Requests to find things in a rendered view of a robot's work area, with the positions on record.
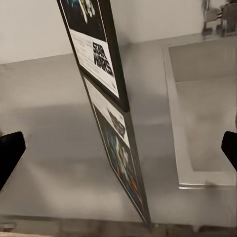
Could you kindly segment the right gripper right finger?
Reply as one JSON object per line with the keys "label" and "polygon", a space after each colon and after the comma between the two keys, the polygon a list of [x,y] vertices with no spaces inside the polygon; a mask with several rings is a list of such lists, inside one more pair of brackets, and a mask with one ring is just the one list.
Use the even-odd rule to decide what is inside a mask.
{"label": "right gripper right finger", "polygon": [[221,149],[237,171],[237,133],[226,131]]}

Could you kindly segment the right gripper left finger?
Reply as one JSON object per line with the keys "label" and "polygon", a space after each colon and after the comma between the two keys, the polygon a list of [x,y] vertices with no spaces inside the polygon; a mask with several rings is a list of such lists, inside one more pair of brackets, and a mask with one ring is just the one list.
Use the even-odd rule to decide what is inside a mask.
{"label": "right gripper left finger", "polygon": [[25,150],[21,131],[0,137],[0,191]]}

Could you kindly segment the poster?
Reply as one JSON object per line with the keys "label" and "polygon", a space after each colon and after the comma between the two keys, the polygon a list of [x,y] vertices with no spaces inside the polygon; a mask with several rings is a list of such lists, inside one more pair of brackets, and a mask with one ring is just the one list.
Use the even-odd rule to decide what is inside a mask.
{"label": "poster", "polygon": [[[79,69],[130,111],[111,0],[56,0]],[[70,54],[69,53],[69,54]]]}

